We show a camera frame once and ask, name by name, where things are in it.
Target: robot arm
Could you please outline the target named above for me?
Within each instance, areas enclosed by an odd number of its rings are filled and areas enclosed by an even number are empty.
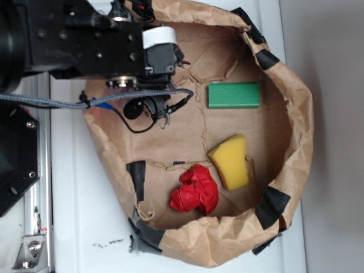
[[[41,72],[105,78],[112,88],[165,88],[182,59],[174,30],[135,20],[124,0],[109,15],[87,0],[0,3],[0,93]]]

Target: metal bracket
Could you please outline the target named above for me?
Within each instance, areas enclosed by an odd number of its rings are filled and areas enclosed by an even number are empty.
[[[19,105],[0,104],[0,217],[39,178],[38,128]]]
[[[12,273],[37,273],[48,266],[45,235],[25,236]]]

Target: black tape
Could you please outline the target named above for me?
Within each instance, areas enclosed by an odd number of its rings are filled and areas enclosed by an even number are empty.
[[[250,26],[250,30],[247,31],[246,33],[252,38],[254,43],[262,44],[262,43],[267,42],[266,38],[264,38],[264,36],[259,32],[259,30],[255,26],[255,24],[251,21],[249,16],[246,14],[246,12],[241,7],[237,8],[235,10],[232,10],[231,12],[239,15],[244,20],[244,22],[248,26]]]
[[[146,162],[136,161],[126,164],[126,169],[131,175],[133,180],[136,199],[138,201],[144,200],[144,181],[146,177]]]
[[[291,197],[272,187],[267,187],[263,201],[255,208],[255,214],[263,229],[271,227],[284,212]]]
[[[133,250],[161,254],[159,243],[162,240],[165,229],[154,229],[140,220],[137,212],[134,213],[133,219],[129,218],[129,223],[134,230]]]
[[[263,70],[270,69],[273,65],[279,62],[279,59],[266,49],[255,54],[258,63]]]
[[[266,249],[273,241],[275,238],[279,237],[280,235],[277,235],[276,237],[273,237],[272,239],[270,239],[269,241],[255,247],[251,252],[253,252],[253,254],[255,256],[257,256],[259,253],[261,253],[264,249]]]

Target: yellow sponge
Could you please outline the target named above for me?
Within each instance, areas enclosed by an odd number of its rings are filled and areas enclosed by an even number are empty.
[[[238,134],[224,141],[209,153],[225,189],[232,191],[249,183],[245,152],[246,138],[242,134]]]

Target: gray braided cable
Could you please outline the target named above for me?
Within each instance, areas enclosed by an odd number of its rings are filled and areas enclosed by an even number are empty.
[[[171,90],[141,90],[141,91],[132,91],[125,92],[119,94],[111,94],[101,98],[97,98],[95,100],[91,100],[89,105],[85,102],[80,102],[77,104],[71,102],[63,102],[57,100],[51,100],[47,98],[39,98],[39,97],[31,97],[26,95],[18,95],[18,94],[2,94],[0,93],[0,100],[10,101],[10,102],[18,102],[18,103],[26,103],[26,104],[34,104],[39,106],[50,106],[50,107],[58,107],[58,108],[67,108],[67,109],[87,109],[92,106],[97,106],[99,104],[121,100],[124,98],[140,98],[140,97],[154,97],[154,96],[162,96],[162,95],[170,95],[170,94],[178,94],[178,93],[187,93],[190,96],[193,96],[194,93],[188,89],[171,89]]]

